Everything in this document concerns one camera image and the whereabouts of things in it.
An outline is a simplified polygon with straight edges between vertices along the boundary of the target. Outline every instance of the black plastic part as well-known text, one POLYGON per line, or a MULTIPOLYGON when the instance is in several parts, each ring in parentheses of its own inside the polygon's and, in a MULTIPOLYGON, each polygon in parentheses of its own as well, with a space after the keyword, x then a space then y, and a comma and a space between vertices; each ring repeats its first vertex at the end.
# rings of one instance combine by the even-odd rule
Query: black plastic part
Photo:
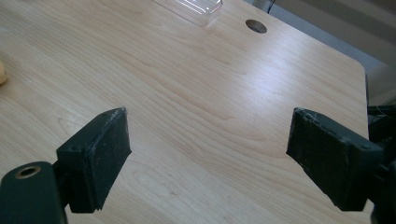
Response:
POLYGON ((361 211, 383 150, 317 112, 295 108, 288 151, 342 211, 361 211))
POLYGON ((396 160, 396 128, 393 131, 393 135, 388 141, 388 145, 385 147, 385 158, 382 163, 388 165, 396 160))
POLYGON ((32 162, 8 172, 0 188, 1 223, 67 223, 52 165, 32 162))
POLYGON ((396 119, 383 117, 369 124, 370 141, 377 143, 388 137, 391 137, 396 131, 396 119))
POLYGON ((389 165, 384 183, 375 191, 375 209, 371 215, 373 224, 396 223, 396 161, 389 165))
POLYGON ((69 203, 73 213, 102 209, 122 165, 131 154, 126 109, 98 115, 56 152, 58 161, 54 168, 60 188, 70 190, 61 192, 63 205, 69 203))

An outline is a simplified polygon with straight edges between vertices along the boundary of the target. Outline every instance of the round hole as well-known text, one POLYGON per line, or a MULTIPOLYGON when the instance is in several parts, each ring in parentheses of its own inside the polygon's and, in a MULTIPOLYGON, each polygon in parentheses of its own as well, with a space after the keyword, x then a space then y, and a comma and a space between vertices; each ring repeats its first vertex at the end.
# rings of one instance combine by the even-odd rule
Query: round hole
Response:
POLYGON ((259 21, 247 20, 247 27, 259 34, 264 34, 267 32, 267 27, 265 27, 264 24, 259 21))
POLYGON ((15 178, 17 178, 17 179, 29 178, 33 175, 36 175, 38 172, 40 172, 40 170, 41 170, 41 168, 39 166, 28 166, 23 169, 20 169, 15 174, 15 178))

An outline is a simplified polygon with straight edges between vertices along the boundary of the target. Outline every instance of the wooden tabletop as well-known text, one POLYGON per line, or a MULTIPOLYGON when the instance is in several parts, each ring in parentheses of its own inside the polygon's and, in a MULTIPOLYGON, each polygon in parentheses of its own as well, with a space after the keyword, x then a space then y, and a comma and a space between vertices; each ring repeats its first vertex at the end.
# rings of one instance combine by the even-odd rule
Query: wooden tabletop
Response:
POLYGON ((0 61, 0 176, 128 109, 133 153, 70 223, 369 223, 285 154, 296 106, 367 136, 363 68, 243 1, 200 27, 149 0, 1 0, 0 61))

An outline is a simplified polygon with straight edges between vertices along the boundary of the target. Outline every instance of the yellow object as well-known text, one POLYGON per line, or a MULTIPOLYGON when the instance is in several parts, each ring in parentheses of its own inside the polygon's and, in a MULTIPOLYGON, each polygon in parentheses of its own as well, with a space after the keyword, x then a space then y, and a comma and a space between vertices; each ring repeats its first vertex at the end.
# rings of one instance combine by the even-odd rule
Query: yellow object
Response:
POLYGON ((3 84, 7 80, 7 73, 4 69, 2 62, 0 62, 0 85, 3 84))

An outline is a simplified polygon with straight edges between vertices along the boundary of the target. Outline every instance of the transparent plastic box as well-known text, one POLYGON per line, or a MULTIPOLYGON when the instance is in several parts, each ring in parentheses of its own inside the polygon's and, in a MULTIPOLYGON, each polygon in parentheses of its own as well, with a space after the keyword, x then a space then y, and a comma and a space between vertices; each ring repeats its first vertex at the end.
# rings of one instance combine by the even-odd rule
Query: transparent plastic box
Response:
POLYGON ((199 25, 208 25, 219 15, 222 0, 153 0, 184 19, 199 25))

